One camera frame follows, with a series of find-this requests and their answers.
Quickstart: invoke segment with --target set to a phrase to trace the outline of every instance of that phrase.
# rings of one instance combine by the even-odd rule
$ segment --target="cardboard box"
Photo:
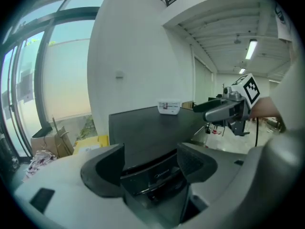
[[[182,108],[184,108],[184,109],[192,109],[193,108],[193,102],[189,101],[189,102],[182,103]]]
[[[55,129],[46,135],[40,134],[41,131],[36,133],[30,140],[32,146],[33,156],[38,150],[48,150],[58,158],[72,155],[74,152],[73,146],[67,136],[65,128],[62,127],[58,133]]]

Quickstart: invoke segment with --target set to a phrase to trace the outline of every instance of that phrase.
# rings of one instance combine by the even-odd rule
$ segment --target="black cable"
[[[255,146],[257,146],[257,140],[258,140],[258,118],[256,118],[256,140],[255,140]]]

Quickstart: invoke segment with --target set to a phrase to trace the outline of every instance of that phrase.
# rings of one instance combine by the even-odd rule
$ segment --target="ceiling light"
[[[269,80],[270,82],[275,82],[275,83],[281,83],[281,82],[277,82],[277,81],[274,81],[274,80]]]
[[[249,44],[249,48],[248,48],[248,52],[246,55],[246,59],[251,59],[252,54],[254,53],[254,50],[256,48],[257,45],[257,40],[250,40],[250,44]]]
[[[245,70],[246,70],[245,68],[241,68],[239,73],[242,74],[244,73]]]

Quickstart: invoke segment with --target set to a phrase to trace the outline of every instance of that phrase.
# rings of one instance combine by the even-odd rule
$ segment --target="ceiling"
[[[219,73],[246,72],[282,79],[290,66],[289,49],[277,38],[275,4],[235,3],[198,14],[178,25],[194,38]],[[250,39],[258,40],[250,60],[245,56]]]

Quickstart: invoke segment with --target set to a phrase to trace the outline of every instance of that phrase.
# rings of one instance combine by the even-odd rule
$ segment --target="glass window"
[[[93,24],[94,21],[74,21],[54,28],[42,73],[48,121],[52,116],[61,121],[91,113],[87,59]]]
[[[39,19],[39,18],[41,18],[43,16],[46,16],[46,15],[48,15],[50,13],[56,12],[58,10],[58,8],[61,6],[62,3],[63,3],[63,0],[60,0],[60,1],[57,1],[57,2],[53,2],[53,3],[47,4],[45,6],[42,6],[41,8],[36,9],[33,12],[27,14],[26,16],[21,18],[21,20],[19,21],[19,23],[18,23],[14,33],[22,25],[26,25],[29,22],[33,21],[34,19]]]
[[[15,120],[14,114],[11,112],[10,106],[11,102],[11,91],[10,91],[10,84],[11,84],[11,66],[13,64],[13,60],[15,57],[17,47],[14,50],[10,50],[4,57],[4,63],[2,66],[1,72],[1,103],[2,103],[2,111],[3,111],[3,118],[4,124],[14,145],[16,151],[18,152],[19,156],[26,156],[22,145],[19,140],[21,136],[17,131],[17,124]]]
[[[81,7],[100,7],[104,0],[71,0],[67,9],[81,8]]]
[[[56,25],[50,39],[50,44],[89,39],[94,21],[73,21]]]
[[[34,72],[37,53],[44,32],[23,42],[17,64],[16,95],[20,121],[29,143],[41,129],[34,96]]]

